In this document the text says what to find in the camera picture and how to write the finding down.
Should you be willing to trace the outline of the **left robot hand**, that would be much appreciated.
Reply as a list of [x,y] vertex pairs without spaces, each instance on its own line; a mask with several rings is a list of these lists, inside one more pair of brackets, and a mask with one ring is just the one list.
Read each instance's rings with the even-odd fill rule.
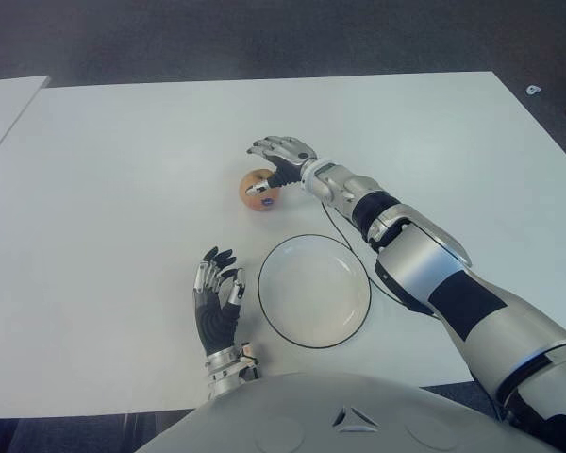
[[209,357],[235,345],[245,278],[232,249],[212,247],[200,260],[193,282],[195,324]]

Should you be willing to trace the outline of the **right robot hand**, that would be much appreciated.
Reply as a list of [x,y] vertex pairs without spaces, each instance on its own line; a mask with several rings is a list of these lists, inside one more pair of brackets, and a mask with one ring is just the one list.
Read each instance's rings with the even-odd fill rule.
[[310,146],[293,137],[266,137],[254,142],[247,153],[260,156],[275,166],[271,176],[245,191],[250,196],[299,182],[304,169],[317,159]]

